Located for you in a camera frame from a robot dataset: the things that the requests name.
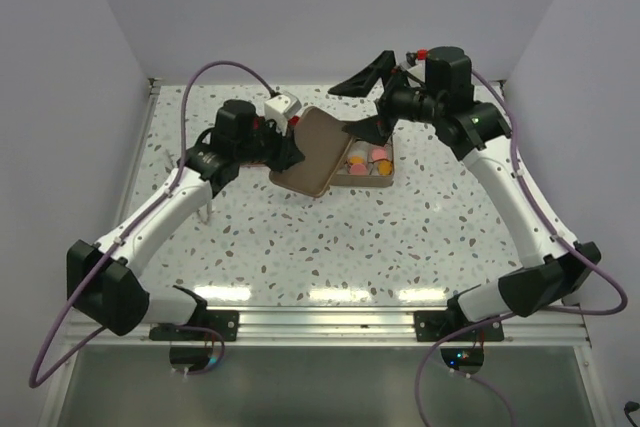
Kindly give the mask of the square tin lid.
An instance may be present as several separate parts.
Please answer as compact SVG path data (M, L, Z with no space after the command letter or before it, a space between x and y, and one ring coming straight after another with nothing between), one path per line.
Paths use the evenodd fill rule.
M305 159L283 172L272 171L269 180L298 194L323 196L353 142L344 127L343 121L317 107L306 109L294 127L296 146Z

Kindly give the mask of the pink round cookie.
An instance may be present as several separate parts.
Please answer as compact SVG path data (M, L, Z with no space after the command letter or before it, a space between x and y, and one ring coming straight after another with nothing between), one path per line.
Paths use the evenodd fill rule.
M383 148L376 148L371 152L371 158L373 161L384 160L388 158L388 154Z
M368 174L368 166L363 163L351 164L349 167L349 174L353 176L362 176Z

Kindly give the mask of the square cookie tin box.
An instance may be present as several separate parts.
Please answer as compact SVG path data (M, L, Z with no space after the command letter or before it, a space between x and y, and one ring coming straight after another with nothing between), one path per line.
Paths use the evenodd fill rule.
M377 172L376 164L380 161L373 161L371 158L371 152L376 148L383 148L388 154L389 160L393 164L393 173L390 176L380 176ZM368 174L362 176L353 176L349 174L349 158L353 156L359 156L366 160L368 166ZM350 144L344 160L339 165L337 173L330 181L331 186L336 187L354 187L354 188L387 188L394 182L395 175L395 151L393 138L383 145L371 144L359 139L354 139Z

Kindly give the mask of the metal tongs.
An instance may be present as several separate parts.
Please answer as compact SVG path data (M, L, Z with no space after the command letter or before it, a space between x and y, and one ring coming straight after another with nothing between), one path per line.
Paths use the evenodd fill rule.
M187 197L190 200L189 212L195 214L196 218L203 225L209 225L214 212L213 196L211 188L205 187L204 181L200 176L187 167L183 173L178 175L174 170L178 170L178 166L174 165L174 156L165 149L163 152L164 162L169 180L167 181L167 192L170 198L170 205L176 209L177 198Z

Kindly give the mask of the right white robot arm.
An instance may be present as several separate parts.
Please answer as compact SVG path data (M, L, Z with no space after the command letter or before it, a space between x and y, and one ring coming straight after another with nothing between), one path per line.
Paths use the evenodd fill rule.
M376 83L383 87L375 115L348 122L345 132L381 145L400 120L433 126L437 139L484 188L521 263L450 298L436 336L468 339L483 321L528 317L575 293L601 252L593 242L579 242L556 216L521 160L506 115L476 99L473 82L479 75L471 59L453 46L421 50L408 59L411 66L404 68L385 50L329 89L333 96L364 98Z

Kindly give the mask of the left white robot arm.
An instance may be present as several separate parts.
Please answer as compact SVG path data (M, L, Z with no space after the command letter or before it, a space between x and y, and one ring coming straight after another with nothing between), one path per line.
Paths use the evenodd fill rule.
M294 117L300 101L278 94L264 112L243 100L228 100L213 126L186 149L165 183L128 219L89 244L77 241L67 253L68 299L102 328L123 336L141 323L172 324L185 339L208 326L207 302L181 286L158 299L140 283L157 250L200 208L238 177L245 164L283 172L301 162Z

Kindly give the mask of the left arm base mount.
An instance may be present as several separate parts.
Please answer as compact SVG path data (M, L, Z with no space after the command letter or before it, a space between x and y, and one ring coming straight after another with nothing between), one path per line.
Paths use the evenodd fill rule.
M237 340L240 314L237 310L213 309L205 298L193 290L174 285L169 299L150 304L153 327L151 341L196 342L222 339Z

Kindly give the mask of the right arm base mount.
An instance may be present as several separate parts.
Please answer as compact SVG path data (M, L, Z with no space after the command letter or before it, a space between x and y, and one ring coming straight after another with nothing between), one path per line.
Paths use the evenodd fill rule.
M413 312L413 327L417 342L436 342L468 325L469 322L463 319L457 308L451 310L449 306L444 309L423 308ZM502 323L496 321L450 339L450 341L469 342L504 340Z

